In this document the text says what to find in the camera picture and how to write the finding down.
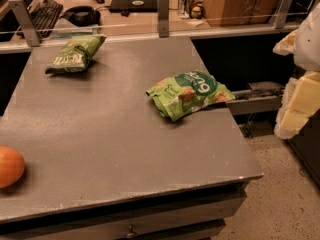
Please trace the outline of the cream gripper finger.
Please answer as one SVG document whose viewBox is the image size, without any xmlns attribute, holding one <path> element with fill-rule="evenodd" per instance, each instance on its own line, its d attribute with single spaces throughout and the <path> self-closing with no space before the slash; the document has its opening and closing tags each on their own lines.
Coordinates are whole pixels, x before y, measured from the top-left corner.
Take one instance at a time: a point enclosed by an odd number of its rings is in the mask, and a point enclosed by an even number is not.
<svg viewBox="0 0 320 240">
<path fill-rule="evenodd" d="M 306 72 L 299 79 L 290 78 L 276 117 L 274 134 L 291 139 L 320 109 L 320 73 Z"/>
<path fill-rule="evenodd" d="M 297 31 L 294 30 L 287 34 L 283 39 L 273 47 L 273 52 L 278 55 L 287 56 L 293 53 L 294 43 L 296 38 Z"/>
</svg>

